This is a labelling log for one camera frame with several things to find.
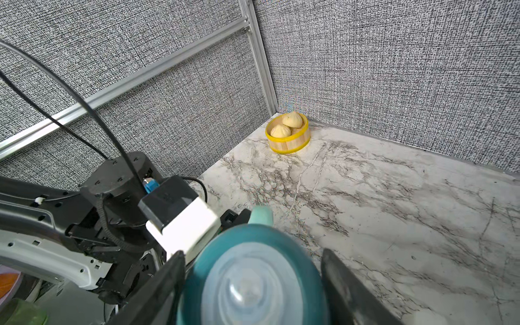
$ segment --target blue connector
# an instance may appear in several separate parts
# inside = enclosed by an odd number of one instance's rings
[[[153,178],[145,178],[145,180],[142,181],[142,184],[145,186],[148,194],[159,187],[159,183]]]

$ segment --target metal extrusion bar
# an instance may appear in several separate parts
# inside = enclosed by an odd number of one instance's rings
[[[267,56],[265,55],[264,44],[262,36],[260,35],[260,28],[256,20],[255,8],[251,0],[238,0],[240,10],[243,16],[249,20],[248,38],[251,44],[251,51],[255,59],[256,69],[260,77],[260,84],[267,102],[267,108],[271,116],[278,111],[278,101],[276,99],[275,87],[272,83],[271,71],[267,63]]]
[[[92,96],[85,99],[85,101],[96,109],[108,101],[122,95],[130,89],[142,84],[143,82],[155,77],[156,75],[170,69],[171,67],[181,63],[182,61],[192,57],[193,55],[207,49],[213,44],[223,40],[224,38],[238,32],[249,26],[247,17],[231,22],[224,27],[214,31],[203,38],[186,45],[185,47],[173,52],[172,54],[134,72],[128,77],[114,83],[113,85],[98,91]],[[63,125],[66,125],[87,112],[78,103],[69,108],[53,115],[54,119],[58,120]],[[4,159],[23,147],[37,141],[52,131],[58,129],[58,126],[48,119],[45,119],[15,135],[0,142],[0,160]]]

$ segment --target marble countertop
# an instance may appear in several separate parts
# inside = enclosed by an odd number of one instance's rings
[[[279,155],[266,125],[201,175],[217,214],[269,205],[317,266],[332,249],[405,324],[520,322],[519,179],[312,122]]]

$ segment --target black cable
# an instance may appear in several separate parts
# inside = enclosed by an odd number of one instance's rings
[[[105,234],[111,241],[114,242],[114,244],[119,246],[123,251],[131,253],[142,253],[153,248],[157,244],[155,241],[151,241],[145,245],[135,245],[122,240],[116,234],[114,234],[112,232],[111,226],[108,224],[107,214],[105,212],[105,196],[101,195],[97,199],[96,209],[99,214],[99,221],[101,222],[101,227],[103,228],[103,230],[105,230]]]
[[[34,200],[36,200],[37,198],[41,198],[41,197],[36,197],[36,198],[34,198],[34,199],[23,198],[23,197],[18,197],[18,196],[16,196],[16,195],[11,195],[11,194],[2,193],[2,192],[0,192],[0,195],[5,195],[5,196],[7,196],[7,197],[12,197],[12,198],[15,198],[15,199],[20,199],[20,200],[29,200],[29,201],[34,201]],[[79,194],[79,193],[76,193],[76,194],[73,194],[73,195],[69,195],[69,196],[67,196],[67,197],[62,197],[62,198],[57,198],[57,199],[50,199],[50,200],[45,199],[43,202],[50,202],[50,201],[64,200],[64,199],[68,199],[68,198],[77,197],[78,195],[80,195],[80,194]]]
[[[130,158],[126,154],[125,149],[121,146],[121,144],[119,143],[117,138],[112,134],[110,129],[108,129],[107,125],[99,117],[99,115],[96,113],[96,111],[94,111],[92,109],[92,107],[90,107],[90,105],[87,104],[87,102],[85,102],[85,100],[83,100],[83,98],[78,93],[76,93],[76,91],[74,91],[68,84],[66,84],[65,81],[63,81],[53,71],[51,71],[49,68],[44,66],[41,62],[39,62],[38,60],[33,58],[31,55],[29,55],[25,51],[19,49],[18,47],[14,46],[6,41],[0,40],[0,45],[7,48],[11,52],[14,52],[14,53],[18,54],[19,56],[23,57],[24,59],[26,59],[27,61],[31,62],[36,67],[38,67],[38,69],[45,72],[52,80],[57,82],[63,89],[65,89],[65,91],[70,96],[72,96],[72,98],[74,98],[75,101],[77,101],[81,106],[83,106],[83,108],[92,116],[92,118],[99,124],[99,126],[103,129],[103,131],[108,135],[110,140],[112,140],[112,143],[114,143],[116,148],[119,150],[119,152],[121,153],[121,156],[123,157],[123,159],[126,162],[126,165],[128,165],[128,168],[130,168],[130,171],[134,175],[135,181],[139,183],[139,187],[142,189],[143,193],[146,195],[147,192],[146,192],[144,185],[142,184],[141,177],[139,177],[139,174],[135,170],[134,165],[132,164],[132,162],[130,161]]]
[[[29,97],[27,97],[24,93],[22,93],[20,91],[20,89],[18,89],[13,83],[11,80],[9,80],[9,78],[3,74],[2,71],[0,71],[0,78],[2,78],[2,80],[9,86],[9,88],[12,89],[12,91],[14,91],[18,96],[20,96],[23,100],[26,101],[26,103],[28,103],[29,105],[31,105],[35,110],[37,110],[38,112],[40,112],[43,116],[45,116],[46,118],[48,118],[49,120],[51,120],[54,124],[58,125],[59,127],[61,127],[65,132],[69,133],[70,135],[72,135],[73,137],[75,137],[76,139],[78,139],[79,141],[83,142],[84,144],[86,144],[87,146],[89,146],[92,150],[96,151],[101,157],[103,157],[104,159],[108,159],[107,156],[102,153],[98,148],[94,147],[93,145],[91,145],[89,142],[87,142],[85,139],[83,139],[82,137],[80,137],[79,135],[77,135],[76,133],[72,132],[68,127],[64,126],[63,124],[61,124],[60,122],[56,121],[49,113],[47,113],[46,111],[44,111],[43,109],[41,109],[38,105],[36,105]]]
[[[193,181],[196,181],[197,183],[199,183],[200,186],[202,186],[202,189],[204,190],[204,201],[207,203],[207,191],[206,191],[206,186],[204,186],[204,183],[200,179],[196,179],[194,177],[183,176],[183,179],[193,180]]]

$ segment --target wooden steamer basket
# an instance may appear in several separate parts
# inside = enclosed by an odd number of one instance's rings
[[[303,124],[301,130],[298,131],[298,133],[285,138],[271,137],[272,128],[276,125],[282,124],[283,116],[284,114],[274,118],[271,122],[269,122],[269,124],[267,124],[265,128],[265,135],[269,140],[269,146],[274,152],[280,154],[297,152],[306,146],[310,141],[309,120],[305,117],[305,115],[300,114],[303,120]]]

